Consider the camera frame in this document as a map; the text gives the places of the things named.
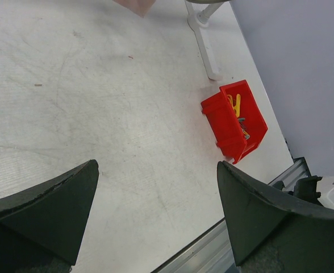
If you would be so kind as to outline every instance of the white wall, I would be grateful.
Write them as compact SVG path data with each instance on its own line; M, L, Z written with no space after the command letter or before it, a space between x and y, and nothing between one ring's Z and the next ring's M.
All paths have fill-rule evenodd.
M231 5L293 157L334 175L334 1Z

